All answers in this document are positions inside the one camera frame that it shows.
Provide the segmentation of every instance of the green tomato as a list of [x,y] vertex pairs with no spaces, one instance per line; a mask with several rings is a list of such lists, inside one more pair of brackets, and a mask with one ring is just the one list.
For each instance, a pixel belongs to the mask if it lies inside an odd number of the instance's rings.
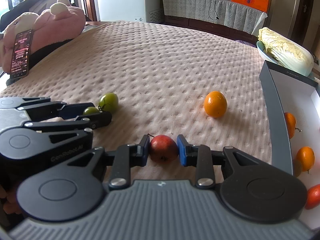
[[99,109],[112,114],[118,109],[118,105],[119,99],[115,93],[106,93],[99,101]]
[[94,106],[89,106],[83,111],[83,114],[95,114],[95,113],[99,113],[99,112],[100,111],[97,108],[95,108]]

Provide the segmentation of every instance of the bed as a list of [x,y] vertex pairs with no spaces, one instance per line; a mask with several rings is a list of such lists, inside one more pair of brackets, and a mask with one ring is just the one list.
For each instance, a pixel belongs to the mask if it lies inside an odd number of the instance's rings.
[[[67,103],[114,92],[120,109],[111,124],[94,131],[94,146],[115,150],[144,134],[183,134],[214,150],[232,145],[271,163],[269,124],[257,49],[213,34],[166,25],[111,22],[87,31],[34,66],[0,96],[50,96]],[[219,119],[203,110],[205,96],[221,91],[228,102]],[[223,180],[215,167],[217,182]],[[134,179],[190,179],[195,168],[177,159],[148,160],[132,168]]]

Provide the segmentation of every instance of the wooden cabinet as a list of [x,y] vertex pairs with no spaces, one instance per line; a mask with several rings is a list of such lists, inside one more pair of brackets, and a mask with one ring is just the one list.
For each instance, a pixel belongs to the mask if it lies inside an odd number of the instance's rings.
[[258,41],[258,38],[256,36],[250,35],[246,32],[238,31],[236,29],[232,29],[224,25],[204,22],[195,19],[176,16],[165,16],[164,24],[208,32],[234,41],[247,41],[254,45]]

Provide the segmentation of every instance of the phone screen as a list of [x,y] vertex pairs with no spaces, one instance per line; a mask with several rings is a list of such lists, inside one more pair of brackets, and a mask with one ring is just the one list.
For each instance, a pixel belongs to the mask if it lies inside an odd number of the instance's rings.
[[10,78],[21,78],[28,75],[29,48],[31,45],[32,30],[18,33],[14,41]]

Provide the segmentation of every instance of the plush toy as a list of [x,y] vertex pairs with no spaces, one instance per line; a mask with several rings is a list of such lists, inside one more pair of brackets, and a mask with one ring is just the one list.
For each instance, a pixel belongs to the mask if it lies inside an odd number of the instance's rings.
[[0,33],[0,67],[10,73],[13,45],[18,33],[33,29],[31,59],[33,53],[48,45],[74,39],[81,34],[84,25],[83,10],[71,6],[69,0],[58,0],[40,16],[32,12],[23,13],[6,27],[4,33]]

